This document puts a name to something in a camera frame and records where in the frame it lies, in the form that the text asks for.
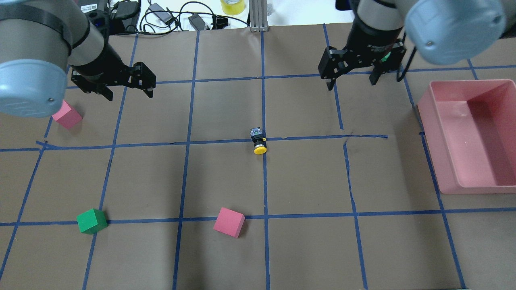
pink plastic tray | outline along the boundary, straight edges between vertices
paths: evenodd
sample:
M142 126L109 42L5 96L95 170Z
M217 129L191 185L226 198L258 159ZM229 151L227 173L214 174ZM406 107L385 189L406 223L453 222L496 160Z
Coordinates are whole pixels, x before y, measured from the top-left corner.
M512 80L431 82L417 106L442 193L516 193Z

small black and yellow object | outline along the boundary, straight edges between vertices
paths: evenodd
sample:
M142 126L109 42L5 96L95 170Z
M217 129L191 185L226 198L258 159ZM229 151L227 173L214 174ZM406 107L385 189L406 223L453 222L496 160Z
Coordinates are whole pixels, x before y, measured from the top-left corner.
M263 131L260 127L251 129L251 139L254 143L254 153L256 155L261 155L265 152L267 152L267 144L265 141L265 136L263 134Z

barcode sticker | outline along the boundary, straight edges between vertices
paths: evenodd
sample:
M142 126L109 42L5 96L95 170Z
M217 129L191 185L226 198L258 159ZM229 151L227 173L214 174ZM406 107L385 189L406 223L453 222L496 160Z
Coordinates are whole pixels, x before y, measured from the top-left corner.
M91 10L95 10L97 7L97 4L91 4L91 5L84 5L84 6L81 6L80 7L80 10L83 12L83 13L86 13L88 11L91 11Z

yellow object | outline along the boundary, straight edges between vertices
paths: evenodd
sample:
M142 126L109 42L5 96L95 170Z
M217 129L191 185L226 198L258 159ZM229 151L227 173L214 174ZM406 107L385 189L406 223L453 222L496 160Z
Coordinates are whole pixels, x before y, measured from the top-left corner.
M244 0L220 0L222 11L227 15L237 15L242 13L246 4Z
M261 155L263 153L267 152L267 147L256 147L254 148L254 153L256 155Z

green cube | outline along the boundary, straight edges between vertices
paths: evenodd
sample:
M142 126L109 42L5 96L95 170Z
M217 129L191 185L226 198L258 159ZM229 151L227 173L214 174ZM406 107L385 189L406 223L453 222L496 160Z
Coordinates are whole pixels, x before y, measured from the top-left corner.
M102 211L95 208L78 215L77 223L79 224L80 232L89 235L107 227L106 216L104 216Z

